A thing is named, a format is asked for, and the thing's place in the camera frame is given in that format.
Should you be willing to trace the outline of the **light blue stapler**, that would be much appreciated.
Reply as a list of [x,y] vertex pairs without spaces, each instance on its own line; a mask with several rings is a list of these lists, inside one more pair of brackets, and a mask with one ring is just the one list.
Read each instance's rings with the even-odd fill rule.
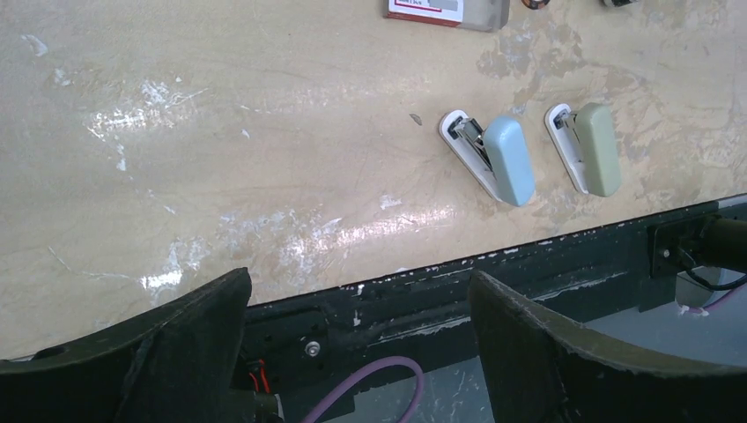
[[529,149],[513,117],[499,115],[484,127],[456,109],[443,116],[439,133],[491,198],[514,207],[532,198],[536,180]]

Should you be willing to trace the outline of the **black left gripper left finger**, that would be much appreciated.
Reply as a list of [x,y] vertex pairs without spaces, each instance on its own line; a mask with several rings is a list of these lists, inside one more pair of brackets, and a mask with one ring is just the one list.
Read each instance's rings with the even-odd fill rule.
[[238,268],[30,360],[3,360],[2,421],[218,421],[251,290]]

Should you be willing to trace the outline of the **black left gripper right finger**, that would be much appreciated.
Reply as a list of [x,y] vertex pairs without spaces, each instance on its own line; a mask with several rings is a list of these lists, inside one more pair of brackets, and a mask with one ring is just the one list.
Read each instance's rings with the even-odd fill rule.
[[498,422],[743,422],[744,367],[626,343],[475,271],[472,321]]

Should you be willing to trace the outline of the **beige green stapler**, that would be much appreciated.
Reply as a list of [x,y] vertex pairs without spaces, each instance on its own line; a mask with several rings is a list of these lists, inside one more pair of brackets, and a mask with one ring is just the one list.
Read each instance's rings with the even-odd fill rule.
[[622,173],[608,106],[589,102],[573,110],[560,103],[546,112],[544,123],[577,191],[597,197],[618,191]]

